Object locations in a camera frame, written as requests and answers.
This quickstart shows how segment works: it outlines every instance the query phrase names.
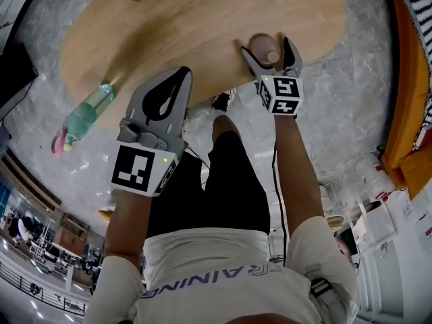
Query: black and white striped cloth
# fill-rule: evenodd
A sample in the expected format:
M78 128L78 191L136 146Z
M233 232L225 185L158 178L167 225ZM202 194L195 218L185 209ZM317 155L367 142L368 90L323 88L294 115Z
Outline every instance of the black and white striped cloth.
M427 65L429 67L429 92L425 106L425 118L422 127L428 126L432 123L432 0L404 0L411 19L417 29L418 37L420 38ZM420 130L417 132L414 151L418 148L415 146L417 138L419 137Z

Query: marble floor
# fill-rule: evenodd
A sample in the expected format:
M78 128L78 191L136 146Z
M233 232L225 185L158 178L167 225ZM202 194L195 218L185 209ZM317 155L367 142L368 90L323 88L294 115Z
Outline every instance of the marble floor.
M109 206L106 174L116 136L98 126L61 160L50 151L51 139L75 107L59 73L61 42L68 28L92 0L34 0L18 30L39 72L27 97L6 117L12 151L96 233L107 224L97 211ZM346 0L346 31L333 51L302 70L305 100L298 124L317 173L334 169L374 149L384 129L392 81L392 38L386 0ZM272 227L280 225L271 160L273 119L254 88L238 89L228 115L238 126L252 165L271 208ZM188 112L184 138L204 160L211 150L211 118L205 102ZM205 169L202 176L207 176Z

